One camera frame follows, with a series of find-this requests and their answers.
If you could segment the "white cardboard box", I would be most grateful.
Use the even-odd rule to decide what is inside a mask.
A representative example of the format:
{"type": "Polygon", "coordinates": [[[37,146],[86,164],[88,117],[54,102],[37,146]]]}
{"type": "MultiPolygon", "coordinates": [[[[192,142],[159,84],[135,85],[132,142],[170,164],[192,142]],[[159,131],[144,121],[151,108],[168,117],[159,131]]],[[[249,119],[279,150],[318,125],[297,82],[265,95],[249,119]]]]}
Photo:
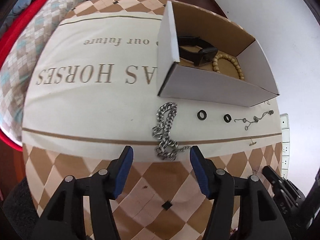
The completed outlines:
{"type": "Polygon", "coordinates": [[[168,1],[158,33],[157,94],[253,107],[279,95],[259,42],[242,27],[214,12],[168,1]],[[200,37],[219,51],[195,67],[180,58],[179,36],[200,37]]]}

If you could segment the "white power strip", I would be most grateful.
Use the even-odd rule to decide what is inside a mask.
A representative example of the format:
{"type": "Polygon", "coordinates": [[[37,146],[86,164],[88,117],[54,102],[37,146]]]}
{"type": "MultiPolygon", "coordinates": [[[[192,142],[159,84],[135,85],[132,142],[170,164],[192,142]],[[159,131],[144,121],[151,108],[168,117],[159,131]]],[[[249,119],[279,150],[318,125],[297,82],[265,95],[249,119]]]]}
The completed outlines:
{"type": "Polygon", "coordinates": [[[290,159],[290,123],[289,115],[287,113],[280,115],[281,133],[282,133],[282,165],[281,177],[287,178],[289,171],[290,159]]]}

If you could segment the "black smart band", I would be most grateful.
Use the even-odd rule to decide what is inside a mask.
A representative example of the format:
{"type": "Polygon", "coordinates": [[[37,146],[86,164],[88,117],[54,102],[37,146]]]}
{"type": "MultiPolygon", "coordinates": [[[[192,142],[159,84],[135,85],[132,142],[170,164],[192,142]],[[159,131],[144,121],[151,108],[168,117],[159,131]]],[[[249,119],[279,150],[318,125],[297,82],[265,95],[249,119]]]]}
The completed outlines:
{"type": "Polygon", "coordinates": [[[177,41],[180,58],[192,62],[195,67],[212,61],[219,51],[200,37],[179,36],[177,41]]]}

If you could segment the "diamond pattern table cloth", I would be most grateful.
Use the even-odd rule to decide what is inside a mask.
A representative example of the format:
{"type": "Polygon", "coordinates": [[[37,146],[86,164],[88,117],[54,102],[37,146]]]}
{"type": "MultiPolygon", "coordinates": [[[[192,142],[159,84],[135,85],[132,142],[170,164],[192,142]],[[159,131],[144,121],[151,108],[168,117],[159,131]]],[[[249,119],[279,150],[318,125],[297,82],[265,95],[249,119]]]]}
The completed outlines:
{"type": "Polygon", "coordinates": [[[92,176],[125,146],[133,148],[133,162],[122,193],[110,201],[119,239],[204,239],[214,202],[200,190],[193,146],[234,177],[256,175],[270,192],[262,169],[280,170],[276,97],[241,107],[158,96],[166,4],[159,15],[122,10],[68,18],[46,44],[22,124],[39,217],[66,176],[92,176]]]}

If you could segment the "bed with patterned mattress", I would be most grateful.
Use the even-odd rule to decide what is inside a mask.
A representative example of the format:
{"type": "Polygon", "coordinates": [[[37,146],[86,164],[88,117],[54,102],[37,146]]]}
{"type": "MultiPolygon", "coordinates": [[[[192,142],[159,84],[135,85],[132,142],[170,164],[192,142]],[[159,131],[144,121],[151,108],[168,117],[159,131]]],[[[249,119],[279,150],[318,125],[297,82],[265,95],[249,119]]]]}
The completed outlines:
{"type": "Polygon", "coordinates": [[[22,149],[25,94],[44,46],[68,12],[86,0],[35,0],[1,38],[1,141],[22,149]]]}

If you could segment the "red blanket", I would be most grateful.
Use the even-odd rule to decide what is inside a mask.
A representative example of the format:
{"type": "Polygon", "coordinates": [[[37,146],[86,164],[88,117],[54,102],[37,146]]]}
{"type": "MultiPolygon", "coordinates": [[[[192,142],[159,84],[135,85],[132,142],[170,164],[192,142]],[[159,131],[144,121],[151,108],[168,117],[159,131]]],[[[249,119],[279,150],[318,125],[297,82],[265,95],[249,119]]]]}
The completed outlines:
{"type": "Polygon", "coordinates": [[[22,151],[24,97],[35,62],[61,5],[59,0],[35,0],[1,38],[1,145],[22,151]]]}

